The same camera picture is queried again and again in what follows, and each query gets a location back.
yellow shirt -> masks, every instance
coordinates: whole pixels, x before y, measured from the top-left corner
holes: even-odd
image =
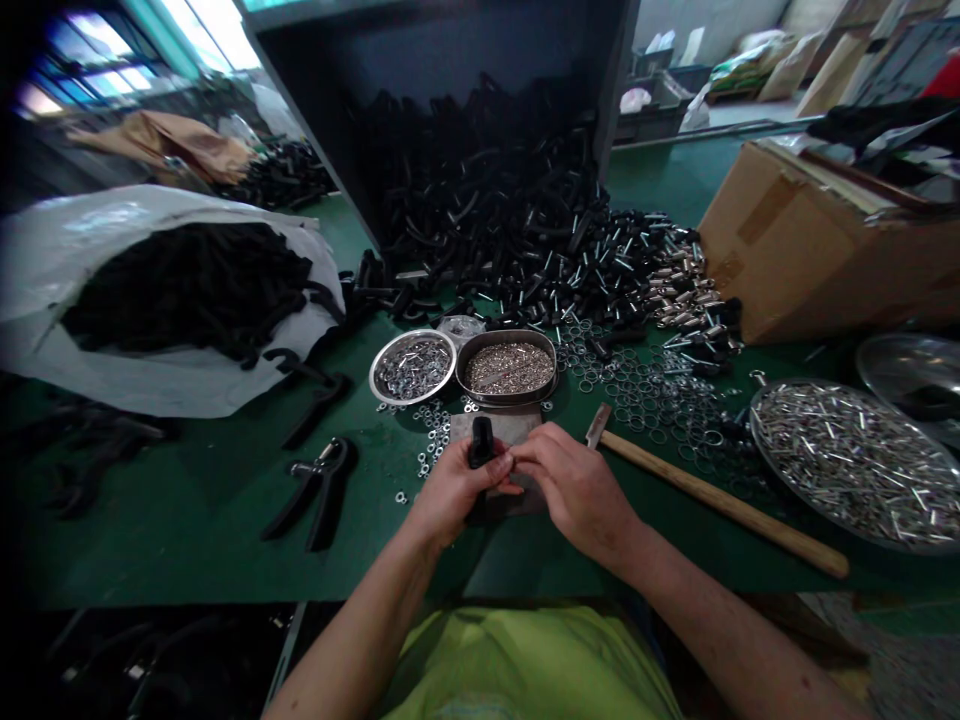
[[[380,707],[390,720],[683,717],[646,642],[583,606],[434,613]]]

metal bowl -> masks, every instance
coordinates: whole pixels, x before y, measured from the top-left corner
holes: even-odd
[[[960,449],[960,422],[955,418],[925,421],[908,412],[911,393],[921,388],[960,393],[960,343],[932,335],[876,335],[857,348],[857,372],[888,407],[910,417],[931,437]]]
[[[958,552],[960,552],[960,541],[954,541],[949,543],[945,542],[939,545],[929,545],[929,546],[908,545],[906,543],[898,543],[894,540],[888,540],[886,538],[880,537],[879,535],[870,535],[868,533],[865,533],[859,528],[856,528],[853,525],[850,525],[849,523],[844,522],[840,518],[834,517],[833,515],[827,512],[824,512],[823,509],[820,507],[820,505],[818,505],[814,500],[812,500],[807,495],[807,493],[803,491],[802,488],[798,487],[796,483],[794,483],[792,480],[790,480],[790,478],[788,478],[786,475],[784,475],[780,471],[777,465],[776,459],[770,453],[769,448],[767,447],[766,443],[763,441],[763,438],[760,435],[760,429],[757,427],[756,423],[753,422],[752,420],[753,411],[757,407],[757,405],[760,403],[760,401],[767,395],[767,393],[772,392],[773,390],[777,390],[783,387],[784,385],[803,385],[808,383],[816,383],[819,385],[828,383],[831,386],[835,385],[838,387],[842,387],[844,390],[854,395],[867,398],[873,402],[878,402],[877,398],[873,397],[868,393],[865,393],[861,390],[857,390],[856,388],[852,388],[849,385],[830,382],[830,381],[824,380],[823,378],[795,377],[795,378],[787,378],[786,380],[771,380],[767,384],[763,385],[759,390],[757,390],[756,393],[754,393],[753,398],[750,400],[750,416],[751,416],[750,433],[753,437],[753,444],[756,446],[757,450],[760,452],[760,455],[763,457],[767,467],[770,469],[771,481],[775,479],[776,484],[772,485],[773,489],[777,491],[780,495],[785,495],[793,500],[800,500],[803,505],[813,510],[813,512],[815,512],[820,517],[825,518],[826,520],[830,521],[837,527],[842,528],[846,532],[851,533],[852,535],[856,535],[858,538],[862,540],[866,540],[867,542],[872,543],[874,545],[879,545],[880,547],[889,548],[891,550],[898,550],[900,552],[908,553],[911,555],[934,555],[934,556],[955,555]],[[953,455],[950,454],[950,452],[945,447],[943,447],[937,441],[926,436],[923,433],[923,431],[919,427],[917,427],[915,423],[911,423],[909,421],[909,418],[907,418],[905,415],[903,416],[903,423],[904,425],[910,426],[914,430],[916,430],[916,432],[923,438],[923,440],[925,440],[926,442],[929,442],[931,446],[933,446],[940,453],[942,453],[945,462],[953,470],[954,474],[957,477],[960,477],[960,464],[957,463],[956,459],[953,457]]]
[[[387,392],[386,388],[381,387],[377,383],[377,379],[376,379],[377,369],[380,367],[380,364],[381,362],[383,362],[383,359],[388,355],[391,355],[398,350],[402,350],[405,347],[409,347],[410,345],[412,345],[413,343],[419,340],[425,340],[427,338],[434,338],[436,340],[439,340],[447,347],[447,350],[450,351],[450,367],[447,368],[447,372],[443,376],[443,380],[440,382],[440,384],[434,387],[429,392],[424,393],[420,397],[413,398],[412,400],[398,400],[397,398],[391,396]],[[444,335],[442,332],[438,332],[436,330],[429,330],[429,329],[411,330],[410,332],[405,332],[403,333],[403,335],[395,337],[393,340],[391,340],[386,345],[384,345],[383,348],[380,350],[380,352],[377,353],[377,356],[373,359],[373,364],[370,365],[370,375],[369,375],[370,392],[372,392],[374,397],[376,397],[380,402],[384,402],[387,405],[395,405],[397,407],[404,407],[407,405],[416,405],[417,403],[423,402],[424,400],[429,400],[431,397],[439,393],[440,390],[442,390],[443,387],[450,381],[450,378],[453,377],[453,373],[456,371],[456,367],[457,367],[457,347],[456,345],[453,344],[453,341],[449,337]]]
[[[553,376],[535,390],[527,390],[522,393],[494,395],[470,390],[466,382],[464,382],[467,375],[467,363],[470,362],[470,359],[485,347],[515,342],[529,343],[546,352],[553,362]],[[460,387],[463,388],[463,391],[468,397],[473,398],[485,407],[514,407],[516,405],[540,402],[550,397],[557,387],[557,352],[553,347],[553,343],[550,342],[550,338],[535,330],[493,330],[476,335],[467,340],[463,347],[460,348],[460,356],[457,358],[456,365],[457,382],[460,383]]]

bag of black parts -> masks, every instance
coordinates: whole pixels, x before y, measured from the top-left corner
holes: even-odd
[[[239,231],[244,225],[238,224],[253,231]],[[225,232],[207,232],[207,226]],[[178,233],[170,232],[175,228],[187,231],[179,238],[183,252],[147,253],[139,262],[125,255],[141,243],[146,250],[145,241],[176,242]],[[158,417],[230,415],[283,378],[274,363],[255,361],[259,353],[285,347],[306,357],[335,324],[327,310],[306,301],[311,285],[324,285],[343,309],[331,250],[310,218],[137,185],[38,203],[7,218],[2,232],[0,366],[122,410]],[[194,247],[203,241],[209,247]],[[248,258],[243,267],[236,248],[251,252],[257,243],[269,244],[265,251],[272,254]],[[118,265],[152,266],[142,297],[129,295],[129,283],[111,295],[110,272]],[[204,274],[197,267],[213,270]],[[98,277],[100,270],[105,273]],[[254,281],[251,293],[248,283]],[[88,283],[91,292],[84,297]],[[96,284],[101,287],[94,292]],[[185,312],[191,305],[195,311]],[[136,335],[130,333],[137,327],[130,306],[145,313]],[[116,313],[117,329],[91,324],[98,312],[101,320]]]

hand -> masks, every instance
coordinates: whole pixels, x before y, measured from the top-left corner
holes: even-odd
[[[580,552],[618,573],[646,527],[630,507],[603,457],[545,423],[511,448],[517,472],[533,477],[546,496],[550,518]]]
[[[513,455],[506,443],[494,440],[497,457],[471,470],[470,442],[467,438],[447,446],[404,523],[417,538],[438,549],[457,539],[480,493],[492,488],[507,495],[523,492],[522,487],[510,482]]]

green table surface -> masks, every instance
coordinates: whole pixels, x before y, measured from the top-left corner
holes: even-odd
[[[613,202],[664,210],[695,226],[739,151],[741,139],[720,138],[674,147],[614,153],[607,187]],[[305,214],[320,219],[321,232],[341,268],[356,267],[368,242],[339,197],[325,199]],[[337,600],[352,591],[410,506],[394,501],[398,490],[414,496],[416,455],[428,442],[411,413],[376,411],[366,384],[374,354],[407,328],[383,313],[335,348],[315,353],[327,371],[353,379],[345,400],[296,452],[279,450],[285,433],[303,411],[309,382],[277,386],[222,420],[184,421],[180,441],[142,452],[110,470],[89,514],[60,522],[42,507],[50,490],[50,455],[15,473],[14,498],[21,520],[21,559],[28,590],[41,608],[130,606],[181,603],[254,603]],[[651,342],[660,336],[654,335]],[[718,388],[738,387],[731,410],[752,392],[747,373],[771,378],[844,375],[844,355],[824,353],[809,365],[801,360],[812,346],[748,348],[729,379]],[[641,357],[643,348],[639,348]],[[582,437],[602,388],[581,394],[564,374],[547,419]],[[47,388],[24,383],[11,396],[21,421],[42,414]],[[447,409],[460,412],[452,389]],[[608,429],[686,465],[672,442],[658,446],[611,418]],[[294,480],[284,470],[293,459],[315,457],[334,435],[352,439],[359,462],[350,476],[332,548],[303,551],[305,517],[285,537],[264,543],[260,530],[283,505]],[[739,591],[786,592],[838,589],[887,592],[936,591],[958,585],[960,559],[914,557],[882,550],[829,526],[801,522],[806,532],[848,554],[852,572],[841,583],[751,534],[678,490],[607,452],[610,466],[640,516],[725,585]],[[441,559],[430,594],[462,597],[591,596],[612,592],[615,581],[580,555],[546,515],[511,518],[467,530]]]

